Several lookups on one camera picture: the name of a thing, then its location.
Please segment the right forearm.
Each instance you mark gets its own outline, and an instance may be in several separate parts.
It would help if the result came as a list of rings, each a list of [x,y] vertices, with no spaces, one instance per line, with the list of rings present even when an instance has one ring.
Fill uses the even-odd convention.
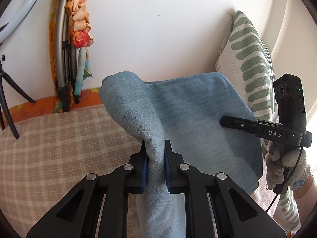
[[[293,192],[301,226],[306,222],[316,204],[316,183],[312,174],[309,174],[306,182],[300,189]]]

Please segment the right hand in white glove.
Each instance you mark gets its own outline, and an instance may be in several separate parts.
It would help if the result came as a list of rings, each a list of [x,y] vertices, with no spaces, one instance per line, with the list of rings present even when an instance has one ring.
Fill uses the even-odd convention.
[[[265,162],[267,169],[266,182],[269,190],[273,190],[277,184],[282,184],[285,181],[284,172],[286,168],[295,167],[298,156],[301,153],[295,171],[286,184],[292,191],[299,190],[310,175],[310,165],[307,163],[306,151],[296,148],[282,156],[277,144],[273,141],[269,141],[267,149],[268,154],[265,156]]]

